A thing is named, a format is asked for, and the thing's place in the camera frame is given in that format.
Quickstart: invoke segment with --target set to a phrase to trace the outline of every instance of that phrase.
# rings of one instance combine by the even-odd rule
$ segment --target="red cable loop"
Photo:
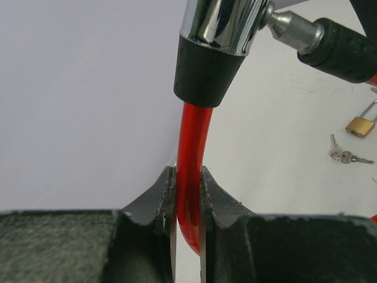
[[[213,108],[184,103],[177,156],[177,216],[182,234],[200,255],[199,185]]]
[[[377,74],[375,74],[369,81],[366,82],[367,84],[374,85],[377,87]]]
[[[373,221],[377,224],[377,214],[375,216],[371,217],[371,221]]]

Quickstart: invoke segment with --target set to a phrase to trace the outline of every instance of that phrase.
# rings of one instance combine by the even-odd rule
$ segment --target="black foam grip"
[[[350,0],[368,38],[377,40],[376,0]]]
[[[315,21],[325,32],[310,54],[299,60],[350,83],[363,83],[377,73],[377,42],[329,19]]]
[[[243,60],[180,37],[174,92],[190,104],[217,107]]]

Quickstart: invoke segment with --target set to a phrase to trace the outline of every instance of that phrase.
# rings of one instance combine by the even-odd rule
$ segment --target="padlock shackle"
[[[372,107],[377,104],[377,99],[375,101],[373,101],[364,111],[363,113],[360,114],[360,118],[363,118],[371,109]],[[373,119],[373,122],[374,123],[377,123],[377,116]]]

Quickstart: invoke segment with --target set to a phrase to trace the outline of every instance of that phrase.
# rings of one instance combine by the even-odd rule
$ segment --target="black rubber end cap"
[[[312,53],[297,54],[302,63],[350,83],[364,83],[377,73],[377,42],[326,18],[315,23],[325,32]]]
[[[243,60],[180,37],[174,92],[195,106],[217,107]]]

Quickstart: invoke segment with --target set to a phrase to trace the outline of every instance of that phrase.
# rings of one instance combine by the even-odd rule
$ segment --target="lock cylinder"
[[[276,13],[272,3],[264,26],[297,50],[302,63],[350,83],[377,84],[377,42],[326,18],[310,22],[292,11]]]

